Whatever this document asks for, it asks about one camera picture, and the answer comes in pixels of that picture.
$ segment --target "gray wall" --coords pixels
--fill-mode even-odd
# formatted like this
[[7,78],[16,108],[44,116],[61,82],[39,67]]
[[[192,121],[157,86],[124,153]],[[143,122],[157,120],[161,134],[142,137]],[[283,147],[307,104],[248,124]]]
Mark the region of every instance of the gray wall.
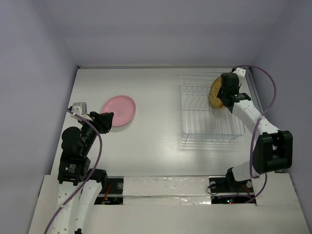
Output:
[[77,67],[43,1],[1,0],[0,229],[28,233]]
[[[294,137],[291,176],[312,230],[312,1],[292,1],[279,25],[259,52],[255,65],[267,69],[277,83],[277,99],[267,117]],[[253,72],[263,107],[272,99],[272,84]]]
[[251,63],[287,0],[45,0],[79,65]]

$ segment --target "plate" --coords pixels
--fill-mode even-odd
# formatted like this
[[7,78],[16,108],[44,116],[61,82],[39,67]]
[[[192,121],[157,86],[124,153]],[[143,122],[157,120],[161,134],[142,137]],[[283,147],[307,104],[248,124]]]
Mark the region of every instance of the plate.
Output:
[[114,113],[113,127],[129,123],[136,114],[136,104],[131,97],[119,95],[109,99],[102,107],[101,113]]

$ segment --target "white table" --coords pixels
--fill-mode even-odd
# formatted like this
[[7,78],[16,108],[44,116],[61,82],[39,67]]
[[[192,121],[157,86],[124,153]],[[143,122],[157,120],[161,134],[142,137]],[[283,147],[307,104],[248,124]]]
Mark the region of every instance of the white table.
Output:
[[[224,175],[249,159],[251,134],[233,143],[184,144],[181,141],[180,73],[184,69],[79,69],[69,106],[87,102],[99,112],[109,98],[128,95],[136,102],[136,116],[128,125],[103,135],[98,168],[109,176]],[[228,72],[230,69],[196,69]],[[241,92],[250,94],[243,80]],[[79,124],[69,115],[63,130]],[[51,175],[44,179],[29,234],[41,234],[56,210],[58,145]],[[98,155],[98,140],[88,157]],[[263,176],[253,180],[257,193]],[[308,234],[304,216],[288,174],[268,175],[268,184],[253,204],[234,205],[96,205],[87,234]]]

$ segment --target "rack wire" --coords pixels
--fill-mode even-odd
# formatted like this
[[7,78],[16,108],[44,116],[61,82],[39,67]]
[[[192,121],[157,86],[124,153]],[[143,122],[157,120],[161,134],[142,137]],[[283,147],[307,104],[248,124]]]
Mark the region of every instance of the rack wire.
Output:
[[244,124],[227,108],[209,105],[209,91],[216,72],[181,73],[183,141],[230,142],[245,134]]

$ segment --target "wire rack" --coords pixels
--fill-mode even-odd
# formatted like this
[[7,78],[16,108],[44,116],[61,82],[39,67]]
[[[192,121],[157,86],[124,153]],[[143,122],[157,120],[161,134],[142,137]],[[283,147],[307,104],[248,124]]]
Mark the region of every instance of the wire rack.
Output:
[[215,72],[181,73],[183,141],[230,142],[245,134],[244,124],[227,108],[209,105],[209,91]]

